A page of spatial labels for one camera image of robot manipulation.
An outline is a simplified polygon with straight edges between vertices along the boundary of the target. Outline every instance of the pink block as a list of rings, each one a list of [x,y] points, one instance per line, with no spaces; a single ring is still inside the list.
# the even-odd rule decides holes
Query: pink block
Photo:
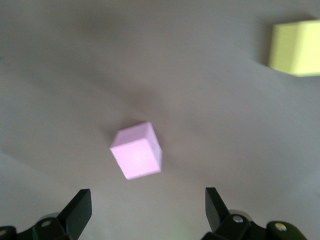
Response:
[[[162,151],[148,121],[119,131],[110,150],[128,180],[161,172]]]

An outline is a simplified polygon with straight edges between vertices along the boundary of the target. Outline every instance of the yellow cube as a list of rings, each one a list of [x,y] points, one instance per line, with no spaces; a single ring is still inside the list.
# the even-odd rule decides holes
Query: yellow cube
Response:
[[[274,25],[269,67],[297,77],[320,76],[320,20]]]

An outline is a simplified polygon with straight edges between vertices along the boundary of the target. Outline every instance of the cube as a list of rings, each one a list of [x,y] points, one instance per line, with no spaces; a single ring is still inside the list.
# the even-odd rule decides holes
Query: cube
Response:
[[[128,180],[161,172],[162,150],[148,121],[120,130],[110,150]]]
[[[320,75],[320,20],[273,26],[269,67],[297,77]]]

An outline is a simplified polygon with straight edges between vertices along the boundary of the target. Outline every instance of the pink cube front face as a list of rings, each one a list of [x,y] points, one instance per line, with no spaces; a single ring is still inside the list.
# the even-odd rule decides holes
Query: pink cube front face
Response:
[[[150,122],[119,131],[110,150],[128,180],[161,172],[162,151]]]

